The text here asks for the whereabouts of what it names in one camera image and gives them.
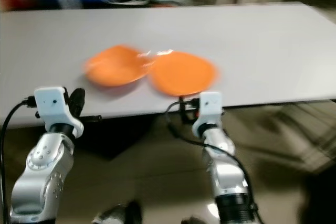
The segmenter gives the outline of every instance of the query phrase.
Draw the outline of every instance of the floor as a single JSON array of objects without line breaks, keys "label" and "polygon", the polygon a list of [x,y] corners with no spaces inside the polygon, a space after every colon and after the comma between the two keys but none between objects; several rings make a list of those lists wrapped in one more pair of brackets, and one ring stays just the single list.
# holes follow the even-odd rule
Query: floor
[{"label": "floor", "polygon": [[[234,132],[233,127],[227,129],[229,133]],[[183,127],[183,132],[192,137],[189,126]],[[37,139],[34,129],[8,133],[8,179],[14,181],[22,172],[28,150]],[[126,140],[111,137],[107,141]],[[305,203],[304,174],[260,159],[243,148],[237,148],[237,156],[250,173],[264,222],[300,223]],[[200,147],[174,139],[162,116],[140,141],[113,160],[80,148],[75,150],[57,223],[90,223],[98,212],[133,199],[142,204],[145,224],[177,224],[190,216],[200,217],[208,224],[218,223]]]}]

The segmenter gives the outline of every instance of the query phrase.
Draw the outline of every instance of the orange disc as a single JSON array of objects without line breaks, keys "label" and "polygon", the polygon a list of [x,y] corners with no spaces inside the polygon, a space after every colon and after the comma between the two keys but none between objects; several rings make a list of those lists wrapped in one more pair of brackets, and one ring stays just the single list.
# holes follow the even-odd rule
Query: orange disc
[{"label": "orange disc", "polygon": [[120,86],[145,76],[151,60],[141,52],[117,45],[98,53],[85,65],[89,80],[103,86]]},{"label": "orange disc", "polygon": [[216,78],[216,68],[208,61],[185,52],[158,56],[150,76],[155,87],[169,95],[189,95],[206,90]]}]

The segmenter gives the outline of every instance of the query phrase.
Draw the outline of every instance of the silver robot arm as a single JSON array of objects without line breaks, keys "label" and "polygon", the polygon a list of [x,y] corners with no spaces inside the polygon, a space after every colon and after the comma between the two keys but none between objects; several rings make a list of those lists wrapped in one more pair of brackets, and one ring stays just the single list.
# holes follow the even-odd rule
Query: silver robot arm
[{"label": "silver robot arm", "polygon": [[[199,116],[193,133],[205,144],[235,155],[235,145],[222,129],[222,96],[219,92],[203,92],[199,96]],[[214,198],[221,223],[252,223],[254,211],[250,205],[244,171],[223,152],[206,147],[204,161],[210,174]]]},{"label": "silver robot arm", "polygon": [[74,163],[72,140],[80,137],[84,128],[70,112],[65,88],[37,89],[34,97],[47,132],[28,154],[26,168],[14,185],[10,220],[11,223],[52,224],[64,180]]}]

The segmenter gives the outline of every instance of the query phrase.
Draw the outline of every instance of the table surface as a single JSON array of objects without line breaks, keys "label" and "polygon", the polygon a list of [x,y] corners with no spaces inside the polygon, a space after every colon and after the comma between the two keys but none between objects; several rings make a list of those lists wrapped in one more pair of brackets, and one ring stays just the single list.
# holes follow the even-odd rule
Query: table surface
[{"label": "table surface", "polygon": [[[336,25],[303,4],[9,12],[0,22],[1,120],[35,88],[59,85],[85,88],[83,115],[163,112],[176,98],[148,78],[117,88],[85,78],[86,60],[116,44],[208,59],[224,106],[336,97]],[[20,109],[12,124],[41,123],[34,114]]]}]

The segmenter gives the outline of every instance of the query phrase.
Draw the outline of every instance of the orange plate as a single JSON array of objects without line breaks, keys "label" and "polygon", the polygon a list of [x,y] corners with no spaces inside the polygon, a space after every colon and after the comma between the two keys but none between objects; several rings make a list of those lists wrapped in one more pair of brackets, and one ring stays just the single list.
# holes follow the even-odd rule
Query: orange plate
[{"label": "orange plate", "polygon": [[150,76],[154,86],[169,95],[189,95],[206,90],[216,78],[208,61],[185,52],[158,56]]},{"label": "orange plate", "polygon": [[139,57],[141,52],[117,45],[106,49],[85,65],[89,80],[103,86],[120,86],[144,77],[151,60]]}]

